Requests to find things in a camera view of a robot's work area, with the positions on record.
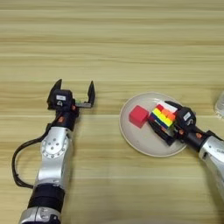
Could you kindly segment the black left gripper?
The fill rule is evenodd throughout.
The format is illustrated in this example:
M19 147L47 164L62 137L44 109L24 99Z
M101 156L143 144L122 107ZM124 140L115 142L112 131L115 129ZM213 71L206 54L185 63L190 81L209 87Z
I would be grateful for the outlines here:
M73 131L75 121L80 114L80 109L90 109L94 106L95 85L93 81L90 82L87 92L88 101L76 102L75 100L62 101L60 99L61 84L62 79L55 82L46 101L48 108L56 111L56 117L52 122L52 126L66 128Z

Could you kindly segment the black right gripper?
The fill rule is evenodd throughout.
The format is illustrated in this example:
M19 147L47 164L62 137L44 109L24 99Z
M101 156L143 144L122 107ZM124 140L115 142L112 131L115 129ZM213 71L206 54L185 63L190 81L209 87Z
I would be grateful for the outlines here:
M175 107L177 110L183 108L182 105L174 101L164 101L165 103ZM158 122L157 120L148 120L148 124L151 126L153 131L163 139L169 146L171 146L176 139L181 143L187 144L189 147L200 151L208 136L201 129L198 129L195 125L190 125L188 127L180 127L175 124L170 127L166 126L163 122Z

